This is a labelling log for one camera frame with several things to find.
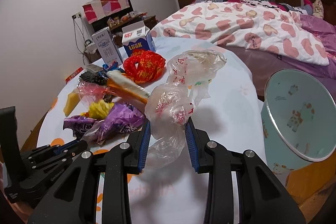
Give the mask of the pink plastic bag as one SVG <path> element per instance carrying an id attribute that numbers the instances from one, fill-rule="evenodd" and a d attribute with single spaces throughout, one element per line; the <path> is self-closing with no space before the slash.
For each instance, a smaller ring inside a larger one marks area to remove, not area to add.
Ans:
<path id="1" fill-rule="evenodd" d="M 79 81 L 75 92 L 79 95 L 82 104 L 89 107 L 91 103 L 102 100 L 108 90 L 106 86 Z"/>

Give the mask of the blue Look milk carton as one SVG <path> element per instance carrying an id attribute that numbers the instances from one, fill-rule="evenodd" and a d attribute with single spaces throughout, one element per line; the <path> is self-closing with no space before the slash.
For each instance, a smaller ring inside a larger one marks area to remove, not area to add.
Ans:
<path id="1" fill-rule="evenodd" d="M 150 30 L 143 21 L 122 28 L 122 45 L 129 57 L 143 51 L 156 51 Z"/>

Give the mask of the black scouring pad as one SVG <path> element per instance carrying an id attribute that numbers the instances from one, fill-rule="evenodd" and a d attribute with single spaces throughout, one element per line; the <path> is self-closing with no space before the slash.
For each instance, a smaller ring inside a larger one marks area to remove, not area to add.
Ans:
<path id="1" fill-rule="evenodd" d="M 92 72 L 86 71 L 79 76 L 80 80 L 87 83 L 106 86 L 108 77 L 104 71 Z"/>

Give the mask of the yellow plastic bag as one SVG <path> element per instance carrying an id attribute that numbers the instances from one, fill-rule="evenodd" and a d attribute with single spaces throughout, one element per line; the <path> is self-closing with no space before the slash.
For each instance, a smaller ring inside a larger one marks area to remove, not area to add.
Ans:
<path id="1" fill-rule="evenodd" d="M 80 116 L 96 119 L 99 121 L 104 120 L 108 116 L 113 106 L 114 102 L 105 102 L 104 100 L 92 102 L 89 105 L 88 111 L 81 113 Z"/>

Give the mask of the purple bed cover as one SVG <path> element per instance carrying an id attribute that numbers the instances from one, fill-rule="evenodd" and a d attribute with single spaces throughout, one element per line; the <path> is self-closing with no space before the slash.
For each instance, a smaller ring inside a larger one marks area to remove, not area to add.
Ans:
<path id="1" fill-rule="evenodd" d="M 298 23 L 281 22 L 278 37 L 267 28 L 268 42 L 260 48 L 226 48 L 236 54 L 252 73 L 258 96 L 264 95 L 268 78 L 282 69 L 298 69 L 315 77 L 335 97 L 335 25 L 315 16 L 301 15 Z"/>

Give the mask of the wooden tv cabinet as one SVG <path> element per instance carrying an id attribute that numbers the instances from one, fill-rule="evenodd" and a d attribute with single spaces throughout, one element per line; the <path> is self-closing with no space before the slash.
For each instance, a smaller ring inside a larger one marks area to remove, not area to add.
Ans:
<path id="1" fill-rule="evenodd" d="M 116 35 L 112 34 L 109 27 L 95 32 L 92 40 L 106 64 L 123 64 L 122 55 L 116 44 Z M 139 55 L 143 51 L 156 51 L 150 29 L 143 20 L 122 28 L 121 43 L 128 57 Z"/>

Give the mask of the small flat packet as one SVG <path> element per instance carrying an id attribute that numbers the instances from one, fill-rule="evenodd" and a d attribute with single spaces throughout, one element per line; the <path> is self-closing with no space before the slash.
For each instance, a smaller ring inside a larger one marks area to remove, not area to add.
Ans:
<path id="1" fill-rule="evenodd" d="M 93 73 L 98 73 L 104 70 L 102 67 L 95 64 L 88 64 L 85 66 L 85 68 L 86 70 L 91 71 Z"/>

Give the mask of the light blue trash bin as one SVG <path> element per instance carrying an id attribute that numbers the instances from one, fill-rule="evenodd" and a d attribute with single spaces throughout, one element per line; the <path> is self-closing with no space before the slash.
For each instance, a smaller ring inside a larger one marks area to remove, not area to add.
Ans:
<path id="1" fill-rule="evenodd" d="M 272 74 L 261 111 L 266 162 L 282 184 L 294 170 L 335 151 L 335 101 L 315 77 L 299 70 Z"/>

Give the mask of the television with patchwork cover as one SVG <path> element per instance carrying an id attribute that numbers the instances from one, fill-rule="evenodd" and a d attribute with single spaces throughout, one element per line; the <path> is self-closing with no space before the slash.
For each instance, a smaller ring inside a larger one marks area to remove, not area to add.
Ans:
<path id="1" fill-rule="evenodd" d="M 89 24 L 110 16 L 116 17 L 119 12 L 133 11 L 130 0 L 93 0 L 83 5 L 84 14 Z"/>

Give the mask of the clear plastic bag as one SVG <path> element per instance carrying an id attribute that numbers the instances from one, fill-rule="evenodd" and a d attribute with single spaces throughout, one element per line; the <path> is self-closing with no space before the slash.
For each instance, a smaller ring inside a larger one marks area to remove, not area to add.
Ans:
<path id="1" fill-rule="evenodd" d="M 190 50 L 167 63 L 167 81 L 153 89 L 145 106 L 155 139 L 147 153 L 146 168 L 159 169 L 177 160 L 186 144 L 185 125 L 226 58 L 214 50 Z"/>

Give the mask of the blue snack wrapper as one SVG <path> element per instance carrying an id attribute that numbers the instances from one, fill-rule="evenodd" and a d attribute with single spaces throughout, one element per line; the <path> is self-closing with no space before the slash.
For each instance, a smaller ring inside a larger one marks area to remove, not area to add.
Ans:
<path id="1" fill-rule="evenodd" d="M 125 71 L 119 67 L 119 64 L 117 61 L 114 61 L 111 65 L 108 64 L 103 64 L 102 68 L 104 70 L 105 73 L 109 72 L 109 71 L 114 71 L 114 70 L 118 70 L 121 73 L 125 73 Z"/>

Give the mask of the orange white snack wrapper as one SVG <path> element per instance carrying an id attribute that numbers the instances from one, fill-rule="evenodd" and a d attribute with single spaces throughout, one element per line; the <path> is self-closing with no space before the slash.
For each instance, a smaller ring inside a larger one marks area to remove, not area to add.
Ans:
<path id="1" fill-rule="evenodd" d="M 108 77 L 106 82 L 107 86 L 110 87 L 111 91 L 114 92 L 117 96 L 129 97 L 147 104 L 150 97 L 150 92 L 148 92 L 146 89 L 124 76 L 118 70 L 108 71 L 106 75 Z"/>

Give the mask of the heart print white quilt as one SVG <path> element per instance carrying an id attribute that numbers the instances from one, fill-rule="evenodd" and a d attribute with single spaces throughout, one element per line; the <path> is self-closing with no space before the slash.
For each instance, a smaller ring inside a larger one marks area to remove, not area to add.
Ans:
<path id="1" fill-rule="evenodd" d="M 151 36 L 192 38 L 218 46 L 260 48 L 269 39 L 264 37 L 267 28 L 274 30 L 281 22 L 298 23 L 300 13 L 267 8 L 251 7 L 243 3 L 196 3 L 185 6 L 159 22 Z"/>

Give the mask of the red foil gift bag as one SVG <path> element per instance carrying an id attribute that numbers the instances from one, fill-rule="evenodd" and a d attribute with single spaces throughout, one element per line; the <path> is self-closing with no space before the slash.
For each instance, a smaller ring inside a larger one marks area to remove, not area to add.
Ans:
<path id="1" fill-rule="evenodd" d="M 128 57 L 123 62 L 127 76 L 136 84 L 151 83 L 158 80 L 166 65 L 166 59 L 153 51 L 142 51 Z"/>

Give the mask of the white fruit print tablecloth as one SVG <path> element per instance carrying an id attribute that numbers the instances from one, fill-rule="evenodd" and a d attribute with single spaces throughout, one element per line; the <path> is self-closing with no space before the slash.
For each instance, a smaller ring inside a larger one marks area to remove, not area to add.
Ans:
<path id="1" fill-rule="evenodd" d="M 166 60 L 163 75 L 145 84 L 148 105 L 133 101 L 151 123 L 149 152 L 143 172 L 128 176 L 133 223 L 202 223 L 205 217 L 208 175 L 197 174 L 190 160 L 183 125 L 194 125 L 231 151 L 251 149 L 264 159 L 261 103 L 252 74 L 233 52 L 209 42 L 160 38 L 156 52 Z M 196 105 L 189 88 L 169 85 L 173 61 L 189 50 L 213 50 L 226 59 L 211 83 L 209 96 Z"/>

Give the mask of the wooden bed headboard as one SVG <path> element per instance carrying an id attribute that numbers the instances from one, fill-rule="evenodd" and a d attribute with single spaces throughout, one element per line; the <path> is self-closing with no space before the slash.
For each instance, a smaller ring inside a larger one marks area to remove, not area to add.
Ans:
<path id="1" fill-rule="evenodd" d="M 336 1 L 335 0 L 321 0 L 324 8 L 324 21 L 335 25 L 336 19 Z"/>

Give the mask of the floral pillow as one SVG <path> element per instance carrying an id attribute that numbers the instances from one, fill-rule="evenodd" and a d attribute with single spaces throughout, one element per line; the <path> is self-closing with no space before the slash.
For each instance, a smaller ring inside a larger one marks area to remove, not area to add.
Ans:
<path id="1" fill-rule="evenodd" d="M 323 19 L 324 18 L 324 8 L 321 0 L 315 0 L 313 3 L 313 16 Z"/>

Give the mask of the yellow sponge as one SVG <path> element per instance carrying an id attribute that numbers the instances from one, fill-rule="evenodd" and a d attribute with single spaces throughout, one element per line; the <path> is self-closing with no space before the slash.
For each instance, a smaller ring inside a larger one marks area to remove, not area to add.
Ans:
<path id="1" fill-rule="evenodd" d="M 68 117 L 74 108 L 78 105 L 80 102 L 79 94 L 76 92 L 71 92 L 68 94 L 66 105 L 64 106 L 63 112 L 66 117 Z"/>

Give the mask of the purple plastic bag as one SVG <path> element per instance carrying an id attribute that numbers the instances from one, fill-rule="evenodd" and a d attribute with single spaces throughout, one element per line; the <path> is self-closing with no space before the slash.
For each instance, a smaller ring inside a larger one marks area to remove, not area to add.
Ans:
<path id="1" fill-rule="evenodd" d="M 75 115 L 63 121 L 64 129 L 71 129 L 73 137 L 102 144 L 118 134 L 129 134 L 140 128 L 145 116 L 133 105 L 114 102 L 104 120 Z"/>

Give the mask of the wall power socket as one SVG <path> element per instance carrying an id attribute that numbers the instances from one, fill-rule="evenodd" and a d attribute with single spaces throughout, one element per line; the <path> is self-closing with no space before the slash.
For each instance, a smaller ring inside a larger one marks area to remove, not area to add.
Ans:
<path id="1" fill-rule="evenodd" d="M 77 18 L 81 18 L 81 17 L 82 17 L 81 12 L 78 12 L 78 13 L 76 13 L 75 15 L 72 15 L 72 19 L 73 19 L 73 20 L 75 20 L 75 19 L 77 19 Z"/>

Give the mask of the tall white milk carton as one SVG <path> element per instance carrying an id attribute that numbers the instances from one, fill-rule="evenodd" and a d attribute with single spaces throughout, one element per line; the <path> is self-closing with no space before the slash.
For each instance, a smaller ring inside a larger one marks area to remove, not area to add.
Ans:
<path id="1" fill-rule="evenodd" d="M 123 59 L 118 47 L 114 43 L 114 36 L 110 33 L 108 27 L 103 28 L 92 35 L 92 39 L 107 65 L 113 65 L 115 62 L 118 66 L 122 65 Z"/>

